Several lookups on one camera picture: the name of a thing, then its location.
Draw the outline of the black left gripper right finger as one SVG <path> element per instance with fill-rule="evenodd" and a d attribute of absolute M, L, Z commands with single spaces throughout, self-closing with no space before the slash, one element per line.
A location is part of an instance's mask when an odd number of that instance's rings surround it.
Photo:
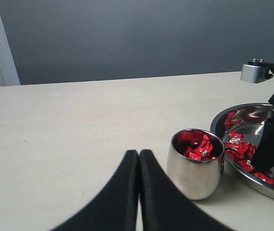
<path fill-rule="evenodd" d="M 140 203 L 144 231 L 230 231 L 186 198 L 151 150 L 141 150 Z"/>

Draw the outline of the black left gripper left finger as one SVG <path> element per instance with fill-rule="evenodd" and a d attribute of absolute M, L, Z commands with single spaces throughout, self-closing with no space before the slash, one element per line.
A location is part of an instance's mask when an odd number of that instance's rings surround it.
<path fill-rule="evenodd" d="M 139 199 L 139 155 L 127 150 L 101 191 L 54 231 L 134 231 Z"/>

